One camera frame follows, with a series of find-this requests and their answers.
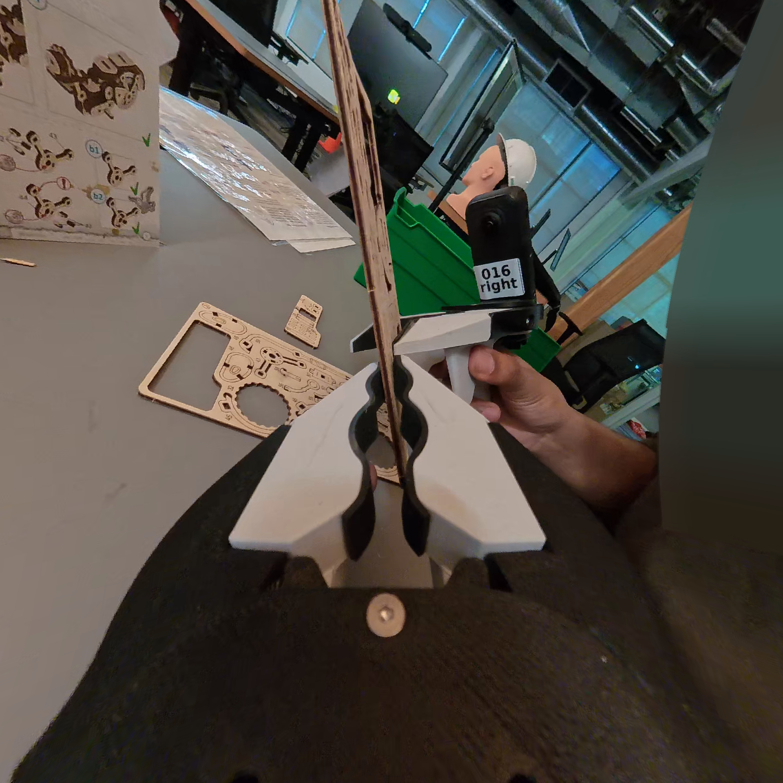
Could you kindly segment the wooden table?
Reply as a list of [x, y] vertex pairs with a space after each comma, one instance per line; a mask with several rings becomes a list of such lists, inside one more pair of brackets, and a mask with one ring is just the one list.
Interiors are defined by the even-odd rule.
[[338, 109], [334, 95], [327, 97], [310, 88], [301, 78], [297, 68], [284, 63], [272, 50], [254, 38], [229, 15], [209, 1], [186, 1], [233, 50], [248, 63], [266, 73], [276, 83], [284, 86], [314, 111], [332, 124], [339, 124]]

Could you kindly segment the wooden sheet with gear holes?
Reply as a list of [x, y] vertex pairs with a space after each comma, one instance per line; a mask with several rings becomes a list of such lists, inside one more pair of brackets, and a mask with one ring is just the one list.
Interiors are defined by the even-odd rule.
[[[219, 390], [215, 401], [206, 409], [153, 390], [157, 377], [195, 326], [206, 327], [228, 340], [212, 374]], [[202, 301], [140, 383], [139, 394], [251, 436], [266, 438], [276, 425], [260, 424], [244, 413], [239, 403], [241, 391], [260, 387], [281, 398], [288, 412], [285, 424], [291, 425], [350, 378], [343, 370]]]

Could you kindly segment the grey desk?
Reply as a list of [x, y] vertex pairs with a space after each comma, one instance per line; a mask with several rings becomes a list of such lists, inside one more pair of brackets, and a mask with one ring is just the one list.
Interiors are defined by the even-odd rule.
[[359, 245], [275, 244], [170, 154], [162, 245], [2, 240], [1, 775], [89, 667], [133, 579], [191, 504], [257, 438], [141, 397], [207, 302], [285, 338], [320, 303], [316, 356], [352, 374], [369, 325]]

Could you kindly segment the small wooden parts sheet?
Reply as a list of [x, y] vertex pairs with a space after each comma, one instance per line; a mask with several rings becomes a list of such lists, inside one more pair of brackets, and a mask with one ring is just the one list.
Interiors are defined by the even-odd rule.
[[308, 347], [317, 349], [321, 341], [318, 324], [322, 313], [323, 307], [320, 304], [302, 295], [287, 321], [285, 333], [299, 339]]

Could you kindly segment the wooden puzzle sheet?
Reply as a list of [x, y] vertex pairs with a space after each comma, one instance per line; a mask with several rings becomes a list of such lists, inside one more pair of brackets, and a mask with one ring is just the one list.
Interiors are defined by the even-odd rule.
[[347, 158], [352, 202], [363, 254], [374, 339], [383, 381], [390, 439], [399, 481], [406, 477], [402, 407], [395, 392], [394, 344], [402, 333], [387, 234], [373, 111], [350, 52], [336, 1], [322, 1], [334, 91]]

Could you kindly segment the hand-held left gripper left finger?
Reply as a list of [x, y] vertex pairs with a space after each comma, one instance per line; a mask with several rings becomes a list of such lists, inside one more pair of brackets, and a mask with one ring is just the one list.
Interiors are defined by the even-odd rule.
[[384, 402], [377, 363], [331, 392], [292, 424], [230, 533], [233, 548], [314, 560], [328, 586], [357, 561], [374, 532], [367, 452]]

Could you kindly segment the mannequin head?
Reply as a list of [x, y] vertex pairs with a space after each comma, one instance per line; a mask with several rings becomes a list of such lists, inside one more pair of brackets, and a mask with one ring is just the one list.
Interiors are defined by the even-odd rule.
[[464, 174], [464, 189], [449, 194], [438, 206], [438, 217], [455, 233], [467, 234], [465, 221], [467, 205], [476, 197], [503, 187], [507, 177], [507, 163], [502, 145], [495, 144], [481, 153]]

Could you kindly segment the laminated paper sheet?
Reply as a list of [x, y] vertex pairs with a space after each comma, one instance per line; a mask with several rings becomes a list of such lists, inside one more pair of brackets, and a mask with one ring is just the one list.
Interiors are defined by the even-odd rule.
[[352, 246], [348, 231], [221, 114], [160, 88], [162, 147], [268, 240], [301, 253]]

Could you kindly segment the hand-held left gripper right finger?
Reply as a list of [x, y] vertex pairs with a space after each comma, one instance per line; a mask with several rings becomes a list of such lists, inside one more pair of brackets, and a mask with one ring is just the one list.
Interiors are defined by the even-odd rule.
[[541, 551], [546, 537], [489, 422], [410, 358], [395, 361], [406, 542], [442, 584], [459, 562]]

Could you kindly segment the person's right hand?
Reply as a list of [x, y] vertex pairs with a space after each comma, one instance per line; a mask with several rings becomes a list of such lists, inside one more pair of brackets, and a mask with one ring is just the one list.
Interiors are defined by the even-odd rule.
[[475, 396], [471, 407], [530, 451], [564, 435], [580, 420], [559, 389], [514, 354], [475, 346], [467, 368], [476, 387], [484, 384], [489, 389], [489, 399]]

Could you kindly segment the green plastic bin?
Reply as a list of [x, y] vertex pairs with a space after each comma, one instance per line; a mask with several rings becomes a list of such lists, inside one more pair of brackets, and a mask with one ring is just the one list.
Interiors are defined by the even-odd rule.
[[[412, 205], [403, 190], [396, 194], [387, 217], [387, 232], [403, 329], [412, 316], [447, 312], [447, 305], [479, 302], [469, 240], [461, 240], [425, 207]], [[430, 356], [438, 362], [449, 349], [461, 351], [467, 347], [406, 356]], [[538, 327], [525, 346], [511, 351], [535, 370], [541, 370], [559, 349], [556, 341]]]

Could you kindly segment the black office chair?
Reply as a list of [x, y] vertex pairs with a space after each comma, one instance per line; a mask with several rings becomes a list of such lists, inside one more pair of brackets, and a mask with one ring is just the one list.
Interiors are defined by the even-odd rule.
[[564, 365], [569, 405], [589, 409], [613, 387], [663, 361], [666, 338], [645, 320], [582, 347]]

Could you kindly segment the dark monitor screen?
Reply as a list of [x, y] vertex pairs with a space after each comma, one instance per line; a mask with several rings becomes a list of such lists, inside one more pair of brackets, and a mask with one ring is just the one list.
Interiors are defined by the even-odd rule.
[[362, 3], [347, 40], [371, 105], [396, 110], [415, 128], [447, 71], [409, 42], [373, 1]]

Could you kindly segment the folded instruction booklet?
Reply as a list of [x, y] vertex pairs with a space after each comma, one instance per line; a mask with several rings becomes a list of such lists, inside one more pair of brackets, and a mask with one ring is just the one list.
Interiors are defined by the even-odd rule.
[[2, 238], [159, 244], [177, 47], [159, 2], [1, 2]]

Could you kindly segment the person's right forearm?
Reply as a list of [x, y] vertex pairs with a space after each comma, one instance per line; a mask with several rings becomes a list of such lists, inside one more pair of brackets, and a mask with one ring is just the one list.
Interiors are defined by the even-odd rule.
[[658, 474], [658, 456], [581, 414], [542, 436], [534, 455], [595, 511], [624, 511]]

